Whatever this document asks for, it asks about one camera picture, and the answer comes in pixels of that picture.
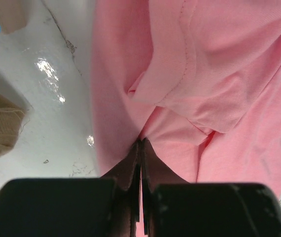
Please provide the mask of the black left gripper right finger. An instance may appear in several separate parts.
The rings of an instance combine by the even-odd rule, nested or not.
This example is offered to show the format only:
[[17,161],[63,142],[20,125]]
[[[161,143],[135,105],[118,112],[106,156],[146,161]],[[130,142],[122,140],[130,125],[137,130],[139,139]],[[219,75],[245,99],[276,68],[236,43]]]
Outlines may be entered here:
[[189,183],[141,142],[144,233],[149,237],[281,237],[281,207],[259,183]]

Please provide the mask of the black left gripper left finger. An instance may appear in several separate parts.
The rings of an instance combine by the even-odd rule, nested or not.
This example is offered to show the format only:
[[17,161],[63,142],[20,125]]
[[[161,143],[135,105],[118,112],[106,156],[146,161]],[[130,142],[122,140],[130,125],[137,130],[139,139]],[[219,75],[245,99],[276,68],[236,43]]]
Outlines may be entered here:
[[20,178],[0,189],[0,237],[133,237],[140,142],[99,178]]

